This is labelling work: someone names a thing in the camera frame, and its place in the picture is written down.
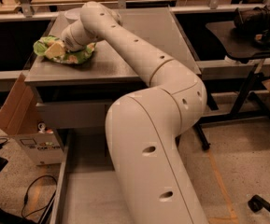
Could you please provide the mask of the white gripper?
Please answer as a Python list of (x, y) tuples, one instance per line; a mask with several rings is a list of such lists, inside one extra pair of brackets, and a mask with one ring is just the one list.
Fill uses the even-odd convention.
[[(85, 29), (81, 20), (77, 20), (64, 28), (61, 39), (70, 51), (82, 50), (87, 45), (98, 41), (98, 38), (94, 34)], [(60, 43), (52, 44), (45, 51), (45, 56), (48, 59), (63, 55), (65, 55), (65, 49)]]

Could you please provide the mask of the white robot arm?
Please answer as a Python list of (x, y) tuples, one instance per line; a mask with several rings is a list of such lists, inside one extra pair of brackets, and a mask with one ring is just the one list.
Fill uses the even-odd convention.
[(208, 224), (176, 147), (206, 109), (203, 81), (97, 2), (81, 8), (63, 38), (72, 50), (104, 39), (147, 86), (116, 100), (106, 117), (110, 157), (134, 223)]

